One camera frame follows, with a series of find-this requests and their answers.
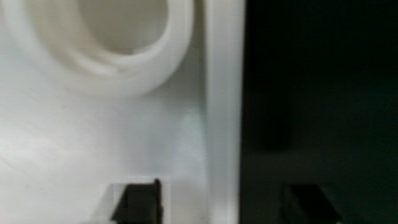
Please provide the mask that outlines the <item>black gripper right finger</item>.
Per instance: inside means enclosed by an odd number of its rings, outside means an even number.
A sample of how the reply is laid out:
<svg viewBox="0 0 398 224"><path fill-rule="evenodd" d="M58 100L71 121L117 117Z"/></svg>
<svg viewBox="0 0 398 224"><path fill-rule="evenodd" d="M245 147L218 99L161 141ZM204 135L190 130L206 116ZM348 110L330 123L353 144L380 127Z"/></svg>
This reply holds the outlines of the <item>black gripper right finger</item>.
<svg viewBox="0 0 398 224"><path fill-rule="evenodd" d="M339 224L343 217L316 185L280 189L280 224Z"/></svg>

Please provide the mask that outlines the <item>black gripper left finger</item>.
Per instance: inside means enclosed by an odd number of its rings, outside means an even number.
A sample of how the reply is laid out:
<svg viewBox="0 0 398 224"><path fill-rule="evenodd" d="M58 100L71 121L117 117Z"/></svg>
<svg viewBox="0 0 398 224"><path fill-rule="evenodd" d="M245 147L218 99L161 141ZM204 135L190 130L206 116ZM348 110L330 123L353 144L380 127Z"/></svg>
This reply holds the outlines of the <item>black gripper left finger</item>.
<svg viewBox="0 0 398 224"><path fill-rule="evenodd" d="M163 224L161 182L128 184L110 221L115 224Z"/></svg>

